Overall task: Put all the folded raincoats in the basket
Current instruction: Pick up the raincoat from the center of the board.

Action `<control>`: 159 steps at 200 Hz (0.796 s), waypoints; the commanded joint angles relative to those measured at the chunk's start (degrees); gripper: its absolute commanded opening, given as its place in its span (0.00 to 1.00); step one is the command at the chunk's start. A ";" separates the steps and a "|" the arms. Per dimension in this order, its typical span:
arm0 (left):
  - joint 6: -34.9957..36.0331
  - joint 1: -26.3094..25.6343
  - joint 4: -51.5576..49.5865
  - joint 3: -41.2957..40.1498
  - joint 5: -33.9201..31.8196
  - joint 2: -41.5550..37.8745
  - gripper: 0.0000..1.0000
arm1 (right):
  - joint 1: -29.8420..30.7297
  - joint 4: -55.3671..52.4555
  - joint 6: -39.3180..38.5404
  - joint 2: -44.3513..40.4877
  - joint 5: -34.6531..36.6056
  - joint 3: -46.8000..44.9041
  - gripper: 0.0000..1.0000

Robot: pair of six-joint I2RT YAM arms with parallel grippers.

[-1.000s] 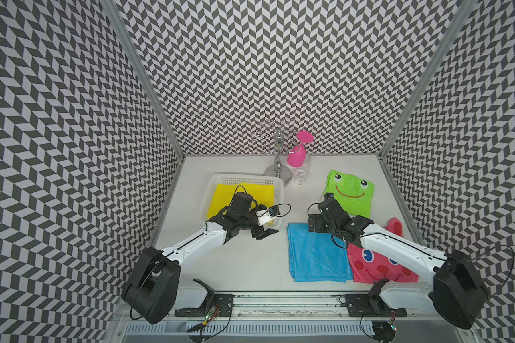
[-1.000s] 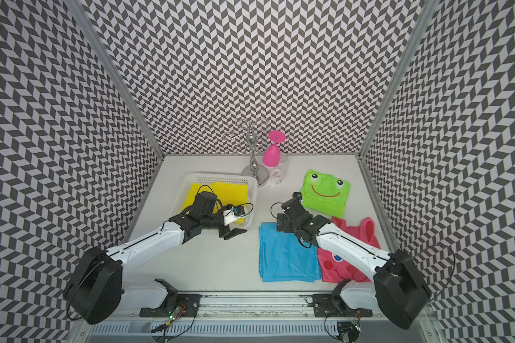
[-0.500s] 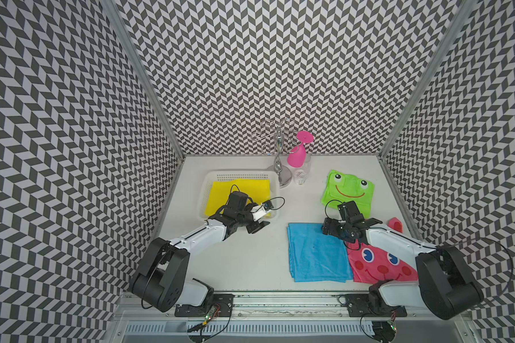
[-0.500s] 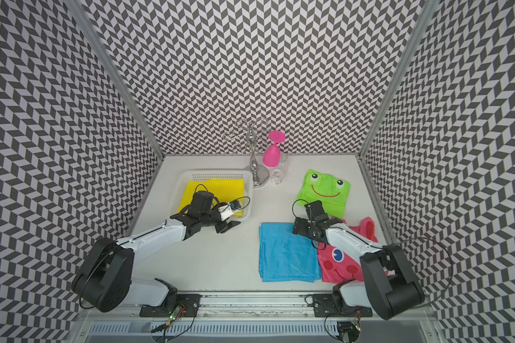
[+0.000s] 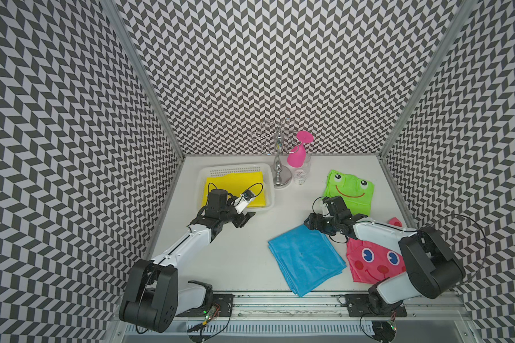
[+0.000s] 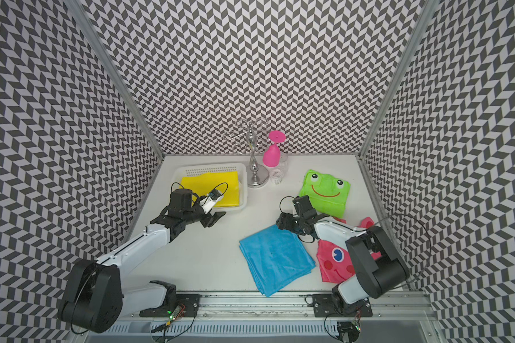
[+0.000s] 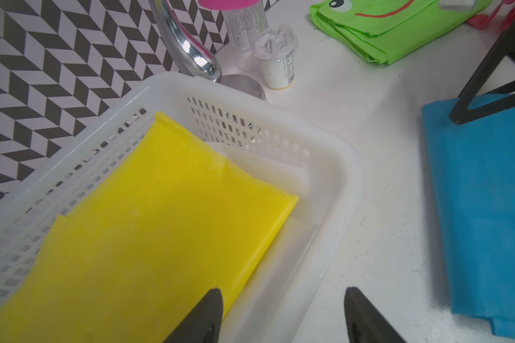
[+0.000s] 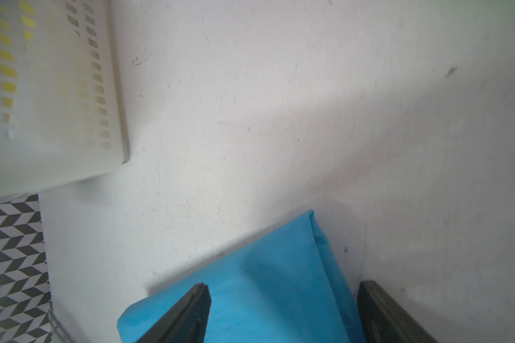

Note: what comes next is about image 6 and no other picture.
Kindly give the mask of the white plastic perforated basket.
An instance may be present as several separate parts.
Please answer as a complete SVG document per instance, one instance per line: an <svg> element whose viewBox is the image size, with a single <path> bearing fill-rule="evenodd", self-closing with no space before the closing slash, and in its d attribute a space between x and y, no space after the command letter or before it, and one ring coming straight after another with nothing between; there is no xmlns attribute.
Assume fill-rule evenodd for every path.
<svg viewBox="0 0 515 343"><path fill-rule="evenodd" d="M219 211L236 212L247 205L247 172L242 163L201 164L178 168L173 183L192 190L199 196L216 189L223 198L216 204Z"/></svg>

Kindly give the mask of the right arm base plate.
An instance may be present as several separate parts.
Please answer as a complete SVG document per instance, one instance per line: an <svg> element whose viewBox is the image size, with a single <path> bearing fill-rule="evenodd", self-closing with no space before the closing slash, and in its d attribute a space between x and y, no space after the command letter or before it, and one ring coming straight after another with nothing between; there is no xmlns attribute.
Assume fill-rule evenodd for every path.
<svg viewBox="0 0 515 343"><path fill-rule="evenodd" d="M332 294L312 294L311 306L317 318L331 317L373 317L372 307L368 298L353 304L346 304L343 300L335 300Z"/></svg>

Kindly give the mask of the pink cartoon raincoat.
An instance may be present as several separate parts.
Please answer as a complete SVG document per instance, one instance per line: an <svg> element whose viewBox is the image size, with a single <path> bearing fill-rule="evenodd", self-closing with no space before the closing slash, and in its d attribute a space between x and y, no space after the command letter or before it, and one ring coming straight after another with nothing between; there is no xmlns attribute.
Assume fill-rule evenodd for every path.
<svg viewBox="0 0 515 343"><path fill-rule="evenodd" d="M340 284L356 274L346 242L372 228L375 222L366 217L360 224L360 227L352 227L345 220L326 217L315 225L318 232L317 259L323 282Z"/></svg>

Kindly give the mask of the blue towel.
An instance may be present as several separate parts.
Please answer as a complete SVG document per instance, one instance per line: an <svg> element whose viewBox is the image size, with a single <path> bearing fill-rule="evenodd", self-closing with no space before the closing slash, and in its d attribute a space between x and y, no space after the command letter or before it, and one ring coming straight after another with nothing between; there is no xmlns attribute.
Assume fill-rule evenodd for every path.
<svg viewBox="0 0 515 343"><path fill-rule="evenodd" d="M316 267L296 234L273 225L240 240L257 290L270 297Z"/></svg>

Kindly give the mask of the yellow raincoat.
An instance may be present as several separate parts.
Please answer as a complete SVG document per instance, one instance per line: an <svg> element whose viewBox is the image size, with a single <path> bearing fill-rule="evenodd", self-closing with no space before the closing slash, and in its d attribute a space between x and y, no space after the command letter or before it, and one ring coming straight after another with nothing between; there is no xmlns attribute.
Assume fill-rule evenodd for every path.
<svg viewBox="0 0 515 343"><path fill-rule="evenodd" d="M216 204L217 207L238 207L240 205L236 171L208 172L197 177L183 177L181 185L200 196L210 193L213 189L219 190L223 194L223 199Z"/></svg>

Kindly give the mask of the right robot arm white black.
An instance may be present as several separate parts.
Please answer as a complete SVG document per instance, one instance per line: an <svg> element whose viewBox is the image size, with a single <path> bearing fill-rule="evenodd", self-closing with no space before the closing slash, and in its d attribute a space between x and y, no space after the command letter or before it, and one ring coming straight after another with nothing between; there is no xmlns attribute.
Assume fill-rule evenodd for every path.
<svg viewBox="0 0 515 343"><path fill-rule="evenodd" d="M319 213L308 196L294 197L295 214L281 212L276 225L297 235L310 235L346 249L355 274L332 289L337 313L349 315L366 307L368 298L378 299L410 277L403 257L383 228L351 227Z"/></svg>

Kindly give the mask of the green frog raincoat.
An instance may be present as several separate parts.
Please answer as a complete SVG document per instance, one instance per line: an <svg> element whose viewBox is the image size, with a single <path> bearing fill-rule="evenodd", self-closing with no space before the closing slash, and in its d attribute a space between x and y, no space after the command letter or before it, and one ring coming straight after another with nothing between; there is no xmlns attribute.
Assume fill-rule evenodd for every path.
<svg viewBox="0 0 515 343"><path fill-rule="evenodd" d="M351 185L330 174L309 169L299 191L299 197L308 196L317 212L342 219Z"/></svg>

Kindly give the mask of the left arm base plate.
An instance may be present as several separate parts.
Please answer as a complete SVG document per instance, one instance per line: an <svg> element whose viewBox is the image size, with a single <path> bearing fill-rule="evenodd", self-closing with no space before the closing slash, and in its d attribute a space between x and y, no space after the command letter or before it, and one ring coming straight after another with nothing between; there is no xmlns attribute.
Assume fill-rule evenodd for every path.
<svg viewBox="0 0 515 343"><path fill-rule="evenodd" d="M139 312L140 317L163 318L196 318L200 307L200 294L179 294L167 297L162 305Z"/></svg>

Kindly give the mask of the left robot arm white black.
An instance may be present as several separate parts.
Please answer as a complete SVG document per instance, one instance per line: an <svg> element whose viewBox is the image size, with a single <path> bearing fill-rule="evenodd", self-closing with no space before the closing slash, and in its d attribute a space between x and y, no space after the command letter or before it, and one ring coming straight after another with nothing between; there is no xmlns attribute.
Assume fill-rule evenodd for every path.
<svg viewBox="0 0 515 343"><path fill-rule="evenodd" d="M215 225L224 212L214 212L213 208L223 197L217 188L201 197L190 189L174 190L169 204L142 234L96 260L77 261L58 302L58 319L72 329L80 327L81 333L103 333L118 318L134 313L174 320L183 308L174 284L152 280L144 287L127 289L123 280L155 251L172 243L188 225Z"/></svg>

